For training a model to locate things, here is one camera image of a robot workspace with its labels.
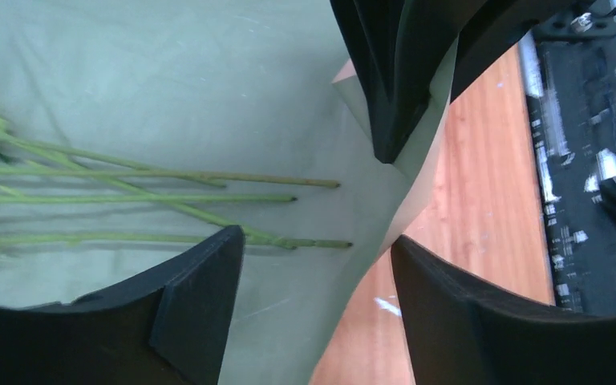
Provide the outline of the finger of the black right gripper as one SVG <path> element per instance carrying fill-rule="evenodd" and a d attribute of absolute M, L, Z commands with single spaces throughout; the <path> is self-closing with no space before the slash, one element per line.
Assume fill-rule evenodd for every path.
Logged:
<path fill-rule="evenodd" d="M 530 29 L 573 4 L 570 0 L 492 0 L 471 18 L 459 36 L 451 100 Z"/>
<path fill-rule="evenodd" d="M 428 108 L 437 67 L 482 0 L 331 0 L 367 101 L 375 158 L 392 164 Z"/>

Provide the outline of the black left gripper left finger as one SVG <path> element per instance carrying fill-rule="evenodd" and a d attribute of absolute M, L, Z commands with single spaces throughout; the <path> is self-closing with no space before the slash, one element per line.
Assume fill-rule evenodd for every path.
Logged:
<path fill-rule="evenodd" d="M 69 304 L 0 307 L 0 384 L 215 384 L 245 237 L 228 226 Z"/>

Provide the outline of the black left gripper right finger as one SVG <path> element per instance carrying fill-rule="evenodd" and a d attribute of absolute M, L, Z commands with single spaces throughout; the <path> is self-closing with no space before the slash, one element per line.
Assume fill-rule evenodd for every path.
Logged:
<path fill-rule="evenodd" d="M 616 316 L 535 302 L 405 236 L 391 267 L 418 384 L 616 384 Z"/>

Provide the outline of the green and tan wrapping paper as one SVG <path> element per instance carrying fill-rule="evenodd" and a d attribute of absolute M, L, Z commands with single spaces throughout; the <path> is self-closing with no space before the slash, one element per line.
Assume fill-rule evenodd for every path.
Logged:
<path fill-rule="evenodd" d="M 392 164 L 331 1 L 0 1 L 24 140 L 221 177 L 37 170 L 0 143 L 0 307 L 69 304 L 228 226 L 245 237 L 215 384 L 308 384 L 355 287 L 428 202 L 459 36 Z"/>

